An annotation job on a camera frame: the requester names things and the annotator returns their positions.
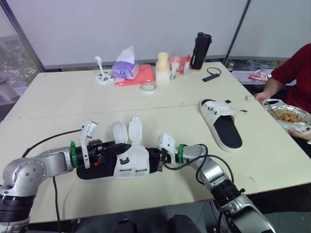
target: black thermos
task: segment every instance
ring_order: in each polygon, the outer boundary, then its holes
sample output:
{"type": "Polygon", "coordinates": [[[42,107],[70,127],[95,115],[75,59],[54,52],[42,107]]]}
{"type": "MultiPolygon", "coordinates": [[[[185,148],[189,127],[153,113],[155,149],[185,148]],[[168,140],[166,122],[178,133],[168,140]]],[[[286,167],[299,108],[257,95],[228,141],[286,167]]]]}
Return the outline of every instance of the black thermos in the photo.
{"type": "Polygon", "coordinates": [[[211,35],[198,33],[195,39],[193,55],[191,57],[190,67],[194,71],[199,71],[202,68],[209,45],[212,43],[211,35]]]}

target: purple tissue box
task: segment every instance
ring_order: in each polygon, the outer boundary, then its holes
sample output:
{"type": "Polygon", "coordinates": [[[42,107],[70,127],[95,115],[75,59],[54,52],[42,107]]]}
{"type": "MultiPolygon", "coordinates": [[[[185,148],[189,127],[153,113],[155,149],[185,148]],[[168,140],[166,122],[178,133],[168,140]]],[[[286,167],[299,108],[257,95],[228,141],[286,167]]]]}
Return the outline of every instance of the purple tissue box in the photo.
{"type": "Polygon", "coordinates": [[[112,66],[112,75],[115,78],[134,80],[138,74],[138,64],[129,62],[115,62],[112,66]]]}

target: pink bag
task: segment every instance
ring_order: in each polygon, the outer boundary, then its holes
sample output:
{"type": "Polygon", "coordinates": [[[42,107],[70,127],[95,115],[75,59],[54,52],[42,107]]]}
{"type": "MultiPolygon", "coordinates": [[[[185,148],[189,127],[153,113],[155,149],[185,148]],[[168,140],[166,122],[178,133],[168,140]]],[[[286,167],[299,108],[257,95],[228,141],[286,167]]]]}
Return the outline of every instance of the pink bag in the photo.
{"type": "Polygon", "coordinates": [[[151,65],[142,65],[138,66],[138,75],[134,80],[124,80],[120,82],[116,82],[118,86],[126,86],[126,85],[136,85],[143,84],[145,82],[154,82],[155,75],[152,71],[151,65]]]}

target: green ring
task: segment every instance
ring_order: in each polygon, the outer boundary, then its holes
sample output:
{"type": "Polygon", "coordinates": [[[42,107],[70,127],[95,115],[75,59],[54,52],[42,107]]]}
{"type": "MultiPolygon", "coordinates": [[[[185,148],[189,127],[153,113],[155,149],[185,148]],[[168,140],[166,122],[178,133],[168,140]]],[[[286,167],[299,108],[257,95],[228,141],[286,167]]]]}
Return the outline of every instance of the green ring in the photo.
{"type": "Polygon", "coordinates": [[[77,160],[77,155],[76,155],[76,144],[74,143],[74,141],[71,141],[70,143],[70,151],[71,151],[73,168],[76,168],[78,167],[78,160],[77,160]]]}
{"type": "Polygon", "coordinates": [[[180,144],[179,147],[178,147],[178,162],[180,164],[184,163],[184,160],[183,160],[183,150],[184,150],[184,144],[180,144]]]}

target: hand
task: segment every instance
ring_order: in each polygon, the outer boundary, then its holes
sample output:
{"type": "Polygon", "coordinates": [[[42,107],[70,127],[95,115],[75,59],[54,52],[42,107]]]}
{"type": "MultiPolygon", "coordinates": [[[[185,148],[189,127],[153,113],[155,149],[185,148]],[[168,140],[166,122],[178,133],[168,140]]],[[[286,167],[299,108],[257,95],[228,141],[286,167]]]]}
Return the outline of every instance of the hand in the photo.
{"type": "Polygon", "coordinates": [[[306,141],[311,140],[311,133],[303,134],[295,130],[290,130],[289,133],[290,133],[290,136],[293,136],[293,137],[300,137],[302,139],[305,139],[306,141]]]}
{"type": "Polygon", "coordinates": [[[266,92],[259,92],[254,95],[255,99],[259,101],[259,103],[263,103],[265,100],[269,99],[271,96],[266,92]]]}

